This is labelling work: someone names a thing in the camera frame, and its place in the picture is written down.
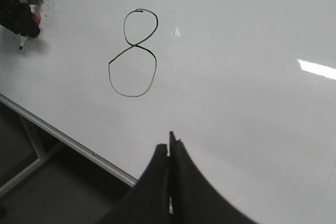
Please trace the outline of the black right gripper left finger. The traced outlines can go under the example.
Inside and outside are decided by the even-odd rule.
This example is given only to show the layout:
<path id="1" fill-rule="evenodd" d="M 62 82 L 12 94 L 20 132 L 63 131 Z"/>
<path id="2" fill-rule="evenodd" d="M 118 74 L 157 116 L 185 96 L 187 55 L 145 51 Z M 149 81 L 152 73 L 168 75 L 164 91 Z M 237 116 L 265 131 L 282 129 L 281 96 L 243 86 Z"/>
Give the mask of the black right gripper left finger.
<path id="1" fill-rule="evenodd" d="M 100 223 L 169 223 L 169 158 L 167 145 L 155 147 L 137 183 Z"/>

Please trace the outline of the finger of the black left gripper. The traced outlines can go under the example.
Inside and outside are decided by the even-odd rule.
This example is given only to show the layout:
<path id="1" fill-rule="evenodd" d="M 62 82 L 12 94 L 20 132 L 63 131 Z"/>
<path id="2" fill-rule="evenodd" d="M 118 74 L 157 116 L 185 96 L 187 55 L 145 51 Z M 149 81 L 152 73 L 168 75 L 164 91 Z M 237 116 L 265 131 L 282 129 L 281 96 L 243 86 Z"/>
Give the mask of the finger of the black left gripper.
<path id="1" fill-rule="evenodd" d="M 15 34 L 37 37 L 40 33 L 30 7 L 20 0 L 1 0 L 1 26 Z"/>

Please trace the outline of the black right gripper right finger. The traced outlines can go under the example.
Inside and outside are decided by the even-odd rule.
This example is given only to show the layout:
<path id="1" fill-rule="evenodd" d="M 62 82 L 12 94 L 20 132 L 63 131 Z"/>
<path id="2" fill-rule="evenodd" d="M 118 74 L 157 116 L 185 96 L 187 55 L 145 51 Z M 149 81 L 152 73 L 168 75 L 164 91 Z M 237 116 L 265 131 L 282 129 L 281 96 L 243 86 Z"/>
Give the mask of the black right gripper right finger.
<path id="1" fill-rule="evenodd" d="M 174 223 L 255 223 L 218 193 L 172 131 L 170 161 Z"/>

